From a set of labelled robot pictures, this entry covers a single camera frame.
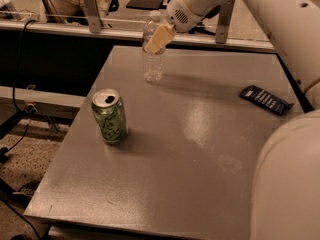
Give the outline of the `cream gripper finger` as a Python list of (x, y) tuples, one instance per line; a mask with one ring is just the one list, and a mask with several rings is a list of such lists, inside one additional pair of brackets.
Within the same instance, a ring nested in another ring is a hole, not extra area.
[(156, 54), (169, 44), (174, 39), (174, 36), (174, 25), (170, 23), (161, 23), (144, 46), (144, 50), (148, 53)]

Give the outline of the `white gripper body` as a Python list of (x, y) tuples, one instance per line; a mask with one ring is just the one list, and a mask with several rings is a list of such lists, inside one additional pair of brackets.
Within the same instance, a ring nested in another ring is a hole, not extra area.
[(214, 0), (170, 0), (167, 21), (177, 32), (188, 32), (214, 7)]

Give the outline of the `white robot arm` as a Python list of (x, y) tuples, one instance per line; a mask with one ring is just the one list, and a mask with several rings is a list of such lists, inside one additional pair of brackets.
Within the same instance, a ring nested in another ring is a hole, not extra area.
[[(158, 52), (229, 0), (171, 0), (147, 50)], [(263, 144), (250, 198), (250, 240), (320, 240), (320, 9), (310, 0), (242, 0), (275, 49), (290, 94), (311, 110)]]

